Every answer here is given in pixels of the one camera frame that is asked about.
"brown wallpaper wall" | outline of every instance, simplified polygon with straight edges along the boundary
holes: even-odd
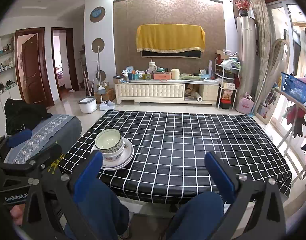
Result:
[[[178,68],[181,73],[198,73],[214,63],[217,49],[225,49],[222,3],[211,0],[122,0],[114,2],[113,28],[116,71],[125,67],[148,68],[150,58],[136,51],[136,30],[143,24],[192,24],[205,31],[206,47],[201,59],[154,57],[159,67]]]

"pink bag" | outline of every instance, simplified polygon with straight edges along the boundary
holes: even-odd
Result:
[[[251,99],[251,96],[248,93],[245,93],[245,98],[240,98],[236,111],[242,114],[249,114],[254,105],[254,102]]]

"black and white checkered tablecloth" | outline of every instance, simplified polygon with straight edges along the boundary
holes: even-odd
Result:
[[[204,166],[215,151],[253,180],[274,178],[290,194],[292,174],[278,149],[254,119],[245,115],[107,111],[71,148],[59,166],[72,173],[90,154],[95,137],[114,128],[134,146],[131,162],[99,178],[122,197],[152,203],[185,203],[217,187]]]

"blanket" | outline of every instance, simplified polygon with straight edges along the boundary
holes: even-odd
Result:
[[[41,121],[32,130],[32,137],[29,140],[9,151],[4,163],[26,163],[29,158],[36,155],[48,140],[73,117],[72,115],[66,114],[54,114],[52,117]]]

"stacked plates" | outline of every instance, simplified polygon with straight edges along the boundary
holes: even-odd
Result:
[[[132,160],[133,155],[134,155],[133,145],[128,139],[123,138],[123,140],[125,142],[125,149],[122,152],[121,157],[113,162],[109,162],[103,159],[102,170],[116,171],[128,165],[128,163]],[[97,148],[95,147],[95,145],[91,149],[91,152],[93,151],[97,151]]]

